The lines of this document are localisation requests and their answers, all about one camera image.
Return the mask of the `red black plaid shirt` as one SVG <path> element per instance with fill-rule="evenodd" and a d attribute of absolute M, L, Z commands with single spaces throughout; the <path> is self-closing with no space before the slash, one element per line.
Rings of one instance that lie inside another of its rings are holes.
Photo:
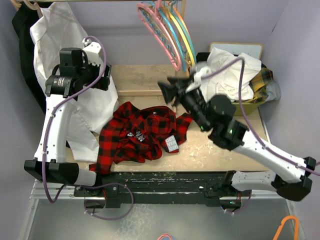
<path fill-rule="evenodd" d="M 176 154 L 192 121 L 190 114 L 176 116 L 167 106 L 138 109 L 127 101 L 102 128 L 97 162 L 89 170 L 108 175 L 112 164 L 158 160 L 163 152 Z"/>

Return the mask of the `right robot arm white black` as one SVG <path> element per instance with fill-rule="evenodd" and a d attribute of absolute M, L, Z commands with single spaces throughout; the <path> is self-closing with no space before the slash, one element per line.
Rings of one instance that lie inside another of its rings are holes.
<path fill-rule="evenodd" d="M 257 139 L 253 130 L 234 117 L 236 107 L 223 94 L 205 100 L 199 88 L 187 92 L 191 77 L 168 77 L 168 83 L 157 85 L 165 102 L 181 104 L 208 138 L 219 148 L 247 156 L 267 171 L 230 171 L 222 190 L 228 196 L 238 191 L 262 190 L 277 193 L 287 200 L 300 202 L 310 192 L 313 181 L 309 178 L 316 167 L 312 157 L 297 157 L 263 139 Z"/>

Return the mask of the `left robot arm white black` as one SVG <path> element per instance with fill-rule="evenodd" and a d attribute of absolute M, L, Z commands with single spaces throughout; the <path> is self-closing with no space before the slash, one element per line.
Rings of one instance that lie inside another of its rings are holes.
<path fill-rule="evenodd" d="M 90 88 L 107 90 L 110 67 L 104 63 L 102 47 L 94 42 L 83 48 L 66 47 L 45 82 L 46 113 L 41 139 L 24 170 L 42 183 L 85 186 L 91 196 L 103 191 L 96 173 L 67 162 L 66 141 L 72 111 L 78 96 Z"/>

